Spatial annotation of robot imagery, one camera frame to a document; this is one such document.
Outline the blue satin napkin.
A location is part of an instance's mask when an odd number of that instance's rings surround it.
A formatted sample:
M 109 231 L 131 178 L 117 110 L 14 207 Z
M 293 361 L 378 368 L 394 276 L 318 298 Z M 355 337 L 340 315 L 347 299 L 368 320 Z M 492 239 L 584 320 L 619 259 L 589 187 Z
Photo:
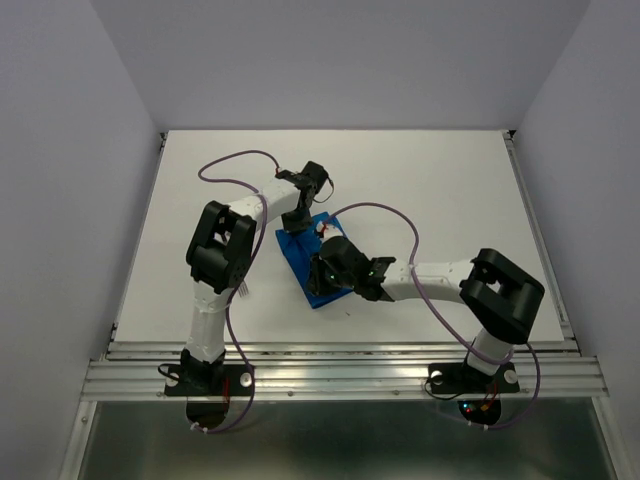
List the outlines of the blue satin napkin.
M 315 228 L 318 223 L 324 222 L 328 217 L 328 212 L 314 215 L 312 217 L 312 226 L 297 236 L 287 233 L 284 229 L 275 231 L 279 248 L 312 309 L 321 308 L 352 292 L 351 289 L 342 288 L 329 294 L 314 296 L 306 287 L 311 271 L 311 256 L 317 253 L 321 247 L 321 240 L 316 235 Z

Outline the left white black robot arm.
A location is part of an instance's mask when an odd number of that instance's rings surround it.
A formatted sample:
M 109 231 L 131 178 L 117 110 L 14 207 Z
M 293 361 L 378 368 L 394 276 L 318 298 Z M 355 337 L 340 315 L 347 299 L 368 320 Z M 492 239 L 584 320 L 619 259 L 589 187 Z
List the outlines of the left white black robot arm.
M 324 167 L 309 161 L 299 172 L 277 172 L 264 188 L 253 187 L 242 199 L 206 204 L 186 252 L 194 307 L 180 357 L 181 382 L 202 394 L 222 388 L 226 311 L 255 258 L 254 240 L 263 238 L 276 218 L 290 234 L 309 228 L 311 205 L 328 179 Z

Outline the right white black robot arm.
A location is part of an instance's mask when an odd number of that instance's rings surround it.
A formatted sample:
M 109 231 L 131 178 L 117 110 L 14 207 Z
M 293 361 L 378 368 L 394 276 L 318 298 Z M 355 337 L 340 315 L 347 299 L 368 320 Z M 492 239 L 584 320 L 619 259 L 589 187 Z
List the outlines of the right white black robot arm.
M 470 260 L 410 264 L 394 257 L 368 258 L 344 236 L 323 240 L 311 255 L 306 288 L 314 296 L 349 289 L 372 302 L 422 299 L 466 347 L 458 377 L 472 390 L 491 384 L 512 349 L 528 342 L 545 295 L 538 280 L 491 248 Z M 435 301 L 462 304 L 473 313 L 481 330 L 472 342 L 454 331 Z

